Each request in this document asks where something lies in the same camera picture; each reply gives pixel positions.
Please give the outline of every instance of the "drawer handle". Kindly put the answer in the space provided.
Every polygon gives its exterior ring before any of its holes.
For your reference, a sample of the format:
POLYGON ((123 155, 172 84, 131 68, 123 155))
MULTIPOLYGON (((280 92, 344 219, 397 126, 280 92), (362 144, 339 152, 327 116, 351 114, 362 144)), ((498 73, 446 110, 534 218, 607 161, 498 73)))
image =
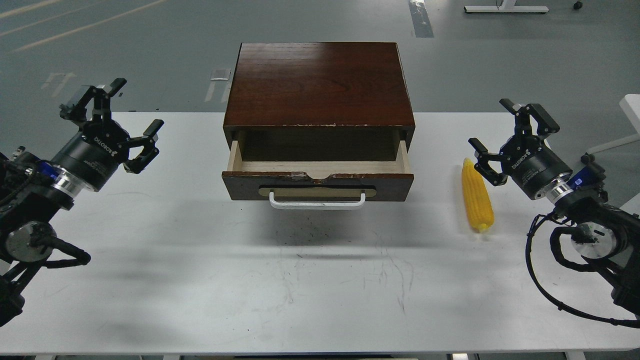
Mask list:
POLYGON ((360 193, 360 201, 358 202, 280 202, 276 201, 273 190, 269 192, 269 202, 271 206, 284 210, 355 210, 360 209, 364 205, 366 197, 363 191, 360 193))

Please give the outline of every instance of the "drawer front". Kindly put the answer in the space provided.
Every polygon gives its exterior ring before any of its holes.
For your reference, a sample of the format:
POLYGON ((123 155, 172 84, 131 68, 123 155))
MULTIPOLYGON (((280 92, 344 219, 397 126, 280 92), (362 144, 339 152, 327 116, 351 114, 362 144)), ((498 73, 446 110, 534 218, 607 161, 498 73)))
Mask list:
POLYGON ((285 194, 285 200, 358 200, 356 197, 325 189, 365 190, 367 201, 404 201, 413 183, 413 174, 333 174, 325 179, 313 179, 301 172, 238 172, 224 171, 222 179, 232 200, 269 200, 269 191, 285 194), (302 189, 316 188, 304 195, 302 189), (301 189, 297 192, 284 189, 301 189))

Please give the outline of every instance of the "wooden drawer cabinet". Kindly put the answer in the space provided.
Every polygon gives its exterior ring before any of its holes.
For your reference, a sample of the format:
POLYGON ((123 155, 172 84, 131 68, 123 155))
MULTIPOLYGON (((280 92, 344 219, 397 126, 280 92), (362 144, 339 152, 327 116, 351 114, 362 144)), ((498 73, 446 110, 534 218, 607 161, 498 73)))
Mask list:
POLYGON ((242 44, 222 178, 234 200, 404 201, 414 129, 394 43, 242 44))

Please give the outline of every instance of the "robotiq logo text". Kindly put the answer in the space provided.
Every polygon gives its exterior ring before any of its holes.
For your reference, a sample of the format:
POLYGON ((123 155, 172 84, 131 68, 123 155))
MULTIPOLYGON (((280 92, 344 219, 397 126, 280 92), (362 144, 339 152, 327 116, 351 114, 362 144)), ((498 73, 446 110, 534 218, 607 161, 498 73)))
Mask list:
POLYGON ((519 166, 520 166, 520 164, 521 164, 521 163, 522 163, 522 162, 523 162, 523 161, 524 161, 524 160, 525 160, 529 155, 531 155, 531 152, 530 152, 528 149, 527 149, 527 150, 525 150, 524 152, 525 152, 525 153, 524 153, 524 155, 522 155, 522 157, 521 157, 520 159, 518 159, 518 161, 516 161, 516 163, 515 163, 515 164, 513 164, 513 165, 511 166, 511 168, 512 168, 512 169, 514 169, 514 170, 515 170, 515 169, 516 169, 516 167, 519 167, 519 166))
POLYGON ((111 150, 111 148, 109 147, 109 145, 107 145, 106 143, 104 143, 102 140, 100 140, 100 138, 98 136, 96 136, 95 138, 93 138, 93 141, 95 141, 96 144, 100 145, 103 149, 107 150, 108 153, 111 154, 111 156, 116 156, 116 154, 118 154, 117 151, 113 151, 111 150))

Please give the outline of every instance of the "yellow corn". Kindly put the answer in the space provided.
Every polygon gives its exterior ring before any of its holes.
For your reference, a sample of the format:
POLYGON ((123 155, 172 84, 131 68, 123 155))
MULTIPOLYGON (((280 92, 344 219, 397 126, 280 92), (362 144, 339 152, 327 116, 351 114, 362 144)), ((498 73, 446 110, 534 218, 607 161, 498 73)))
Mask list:
POLYGON ((480 233, 486 231, 493 225, 491 200, 486 192, 484 178, 474 169, 474 163, 469 158, 465 158, 462 165, 462 193, 469 225, 480 233))

